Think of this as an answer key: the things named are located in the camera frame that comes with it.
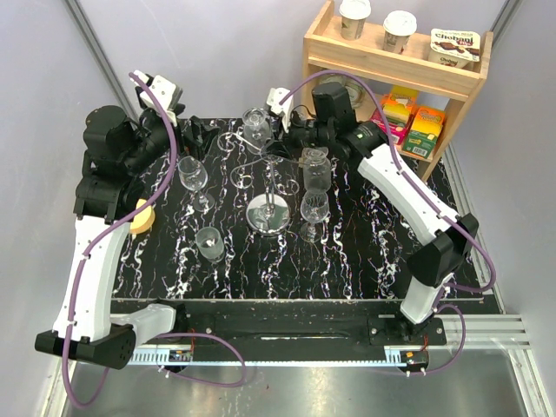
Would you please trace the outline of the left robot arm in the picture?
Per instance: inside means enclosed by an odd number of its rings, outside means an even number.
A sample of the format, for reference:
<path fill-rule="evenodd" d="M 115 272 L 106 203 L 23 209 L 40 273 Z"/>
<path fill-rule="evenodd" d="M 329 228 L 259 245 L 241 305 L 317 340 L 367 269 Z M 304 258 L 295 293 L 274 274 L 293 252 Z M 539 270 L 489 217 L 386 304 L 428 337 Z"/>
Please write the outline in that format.
<path fill-rule="evenodd" d="M 140 207 L 142 174 L 170 147 L 162 118 L 146 109 L 139 122 L 115 105 L 86 118 L 82 179 L 76 188 L 76 242 L 69 285 L 52 329 L 36 336 L 35 349 L 55 356 L 122 369 L 137 346 L 163 337 L 183 341 L 189 331 L 185 310 L 152 303 L 117 319 L 110 317 L 116 267 L 131 221 Z M 72 283 L 79 276 L 79 288 Z"/>

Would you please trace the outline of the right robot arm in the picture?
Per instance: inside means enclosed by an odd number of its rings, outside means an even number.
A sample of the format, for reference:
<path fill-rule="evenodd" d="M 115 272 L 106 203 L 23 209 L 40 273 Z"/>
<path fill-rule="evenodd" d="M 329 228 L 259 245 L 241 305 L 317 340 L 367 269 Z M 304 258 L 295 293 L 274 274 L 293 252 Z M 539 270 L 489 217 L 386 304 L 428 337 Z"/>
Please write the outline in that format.
<path fill-rule="evenodd" d="M 411 281 L 400 305 L 403 317 L 394 324 L 397 337 L 414 344 L 427 331 L 444 284 L 471 252 L 479 222 L 461 216 L 432 190 L 389 146 L 386 133 L 374 122 L 360 122 L 340 83 L 312 90 L 316 116 L 303 121 L 293 113 L 288 89 L 272 88 L 266 104 L 279 117 L 287 149 L 326 148 L 370 181 L 405 218 L 420 242 L 407 259 Z"/>

